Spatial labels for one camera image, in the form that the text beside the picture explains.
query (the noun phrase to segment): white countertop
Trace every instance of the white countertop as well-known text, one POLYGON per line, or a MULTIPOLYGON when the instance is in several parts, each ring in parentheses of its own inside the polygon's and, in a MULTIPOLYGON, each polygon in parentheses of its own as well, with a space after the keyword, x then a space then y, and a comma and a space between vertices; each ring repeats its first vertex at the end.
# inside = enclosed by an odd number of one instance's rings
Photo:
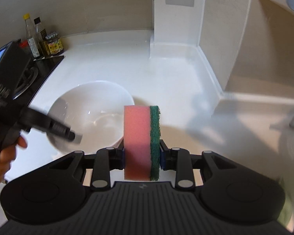
MULTIPOLYGON (((70 47, 31 106, 48 111, 59 96, 79 84, 116 82, 131 93, 136 104, 160 107, 161 134, 168 147, 182 147, 192 154, 212 150, 271 178, 283 177, 294 199, 294 131, 272 129, 274 125, 286 128, 290 118, 236 113, 210 116, 201 66, 186 58, 150 59, 150 33, 140 36, 70 47)), ((45 134, 33 129, 25 138, 28 149, 18 149, 7 180, 59 156, 45 134)), ((198 182, 199 171, 195 176, 198 182)), ((174 172, 162 173, 161 180, 172 178, 174 172)), ((123 180, 123 172, 112 172, 111 180, 123 180)))

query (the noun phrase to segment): yellow bottle cap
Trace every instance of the yellow bottle cap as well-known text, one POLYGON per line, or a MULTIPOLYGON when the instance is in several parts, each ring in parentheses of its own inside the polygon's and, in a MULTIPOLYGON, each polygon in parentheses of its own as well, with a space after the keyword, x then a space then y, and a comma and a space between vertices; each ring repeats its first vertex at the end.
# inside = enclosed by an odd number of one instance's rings
POLYGON ((26 14, 23 16, 23 18, 24 18, 24 20, 29 19, 29 18, 30 18, 29 13, 26 13, 26 14))

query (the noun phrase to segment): jar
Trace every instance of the jar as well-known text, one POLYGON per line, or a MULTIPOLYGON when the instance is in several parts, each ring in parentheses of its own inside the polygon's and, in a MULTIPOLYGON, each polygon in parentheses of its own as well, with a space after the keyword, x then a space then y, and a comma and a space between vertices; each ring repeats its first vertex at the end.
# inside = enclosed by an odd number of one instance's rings
POLYGON ((46 36, 46 41, 51 55, 60 55, 64 52, 62 41, 58 32, 46 36))

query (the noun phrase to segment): bottle label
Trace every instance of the bottle label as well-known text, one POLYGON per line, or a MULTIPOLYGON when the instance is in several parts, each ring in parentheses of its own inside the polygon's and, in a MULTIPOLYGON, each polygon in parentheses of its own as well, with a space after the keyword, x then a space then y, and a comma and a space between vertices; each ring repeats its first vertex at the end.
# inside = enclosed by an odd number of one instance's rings
POLYGON ((60 52, 63 49, 61 39, 58 39, 58 40, 51 42, 51 43, 48 43, 48 47, 49 47, 50 53, 52 55, 57 54, 58 52, 60 52))
POLYGON ((47 36, 46 29, 41 30, 40 31, 40 35, 41 35, 41 38, 43 39, 43 43, 44 43, 45 49, 46 49, 48 55, 50 55, 50 50, 49 50, 49 47, 48 47, 48 43, 46 41, 46 36, 47 36))
POLYGON ((41 34, 41 37, 42 37, 43 41, 45 41, 46 40, 46 36, 47 36, 46 29, 41 30, 40 31, 40 34, 41 34))
POLYGON ((28 44, 29 44, 29 47, 30 47, 30 50, 32 51, 33 53, 33 56, 36 58, 36 57, 39 57, 40 54, 39 54, 39 51, 38 51, 38 48, 37 48, 37 45, 36 45, 36 42, 35 42, 35 39, 34 38, 30 38, 27 40, 28 41, 28 44))

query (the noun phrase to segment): silver circular cap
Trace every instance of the silver circular cap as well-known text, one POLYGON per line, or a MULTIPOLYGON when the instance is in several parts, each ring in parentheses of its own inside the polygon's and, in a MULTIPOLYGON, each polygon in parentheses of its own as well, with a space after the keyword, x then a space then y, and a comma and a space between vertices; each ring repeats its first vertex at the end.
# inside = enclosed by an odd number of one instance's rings
POLYGON ((104 188, 108 185, 108 182, 106 180, 95 180, 92 185, 96 188, 104 188))
POLYGON ((188 179, 183 179, 183 180, 180 180, 177 184, 180 187, 189 188, 189 187, 193 186, 194 183, 188 179))

